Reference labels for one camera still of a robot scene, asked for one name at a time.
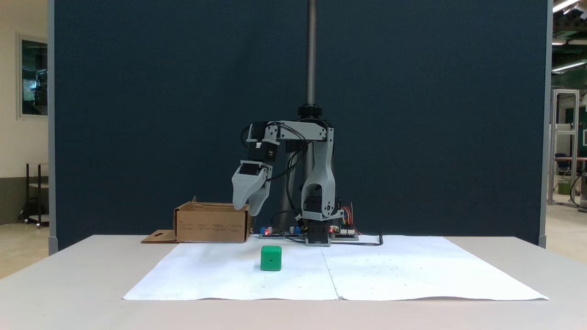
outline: table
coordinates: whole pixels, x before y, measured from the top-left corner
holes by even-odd
[[[587,264],[512,237],[447,237],[550,301],[125,301],[174,244],[95,235],[0,280],[2,329],[585,329]],[[38,280],[43,274],[44,281]],[[273,323],[288,319],[292,322]]]
[[[555,161],[572,161],[572,157],[555,157]],[[587,157],[577,157],[577,161],[587,161]]]

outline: green block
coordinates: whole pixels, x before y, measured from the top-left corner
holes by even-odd
[[[281,247],[275,245],[265,245],[261,248],[261,270],[281,270]]]

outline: cardboard piece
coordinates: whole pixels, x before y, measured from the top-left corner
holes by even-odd
[[[244,243],[251,233],[249,207],[230,203],[198,203],[194,197],[173,212],[173,230],[157,230],[141,243]]]

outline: box flap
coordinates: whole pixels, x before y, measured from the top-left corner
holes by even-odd
[[[141,243],[176,243],[176,234],[174,230],[157,230],[141,241]]]

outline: wall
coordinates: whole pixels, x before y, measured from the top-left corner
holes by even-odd
[[[17,32],[47,38],[46,0],[0,1],[0,224],[24,204],[25,164],[48,161],[47,120],[16,119]]]
[[[318,11],[316,100],[359,229],[537,243],[548,3],[323,0]],[[302,0],[57,2],[59,248],[170,228],[193,195],[230,201],[242,128],[297,117],[305,28]]]

